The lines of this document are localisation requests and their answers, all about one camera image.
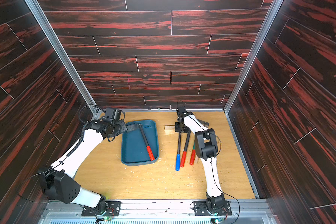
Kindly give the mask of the chrome hoe blue grip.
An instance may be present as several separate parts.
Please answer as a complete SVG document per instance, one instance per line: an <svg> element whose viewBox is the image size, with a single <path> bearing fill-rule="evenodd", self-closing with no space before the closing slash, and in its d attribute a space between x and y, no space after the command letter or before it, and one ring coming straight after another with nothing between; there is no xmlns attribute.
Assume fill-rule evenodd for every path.
<svg viewBox="0 0 336 224"><path fill-rule="evenodd" d="M175 162L175 170L176 171L180 170L181 138L182 138L182 133L178 132L177 155L176 155L176 162Z"/></svg>

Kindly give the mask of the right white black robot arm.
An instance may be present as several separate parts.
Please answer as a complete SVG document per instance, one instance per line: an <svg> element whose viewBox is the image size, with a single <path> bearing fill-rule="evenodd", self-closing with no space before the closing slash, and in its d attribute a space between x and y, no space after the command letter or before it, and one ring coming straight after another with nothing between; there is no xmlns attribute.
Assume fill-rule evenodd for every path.
<svg viewBox="0 0 336 224"><path fill-rule="evenodd" d="M218 178L217 155L219 150L217 136L214 129L204 126L192 112L186 111L183 106L179 106L176 113L178 130L187 129L194 134L196 155L203 163L206 177L207 210L210 214L216 215L227 206Z"/></svg>

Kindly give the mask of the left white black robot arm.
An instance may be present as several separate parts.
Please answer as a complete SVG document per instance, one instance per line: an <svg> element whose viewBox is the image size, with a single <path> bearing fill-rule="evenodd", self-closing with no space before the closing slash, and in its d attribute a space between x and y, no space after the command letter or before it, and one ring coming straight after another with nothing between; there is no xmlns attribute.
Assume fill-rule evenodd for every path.
<svg viewBox="0 0 336 224"><path fill-rule="evenodd" d="M102 216L108 209L106 197L84 189L74 180L76 172L92 150L104 139L109 141L127 131L121 116L125 113L108 107L105 115L86 122L78 141L49 167L38 170L39 183L43 194L50 200L74 203L92 209L95 215Z"/></svg>

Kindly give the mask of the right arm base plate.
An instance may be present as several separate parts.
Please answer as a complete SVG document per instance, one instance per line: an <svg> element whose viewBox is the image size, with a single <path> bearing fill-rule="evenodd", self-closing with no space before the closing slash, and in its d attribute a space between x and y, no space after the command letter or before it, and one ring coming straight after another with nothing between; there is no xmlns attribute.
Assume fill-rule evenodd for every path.
<svg viewBox="0 0 336 224"><path fill-rule="evenodd" d="M193 201L190 208L196 216L231 216L232 211L228 201L214 204L206 201Z"/></svg>

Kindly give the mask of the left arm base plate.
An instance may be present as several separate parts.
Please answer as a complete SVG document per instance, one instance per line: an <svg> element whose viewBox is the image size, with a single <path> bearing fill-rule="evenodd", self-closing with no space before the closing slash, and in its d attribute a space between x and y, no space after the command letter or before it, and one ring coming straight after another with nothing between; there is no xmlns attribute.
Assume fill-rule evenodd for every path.
<svg viewBox="0 0 336 224"><path fill-rule="evenodd" d="M83 217L117 217L121 209L121 201L100 202L96 207L83 207Z"/></svg>

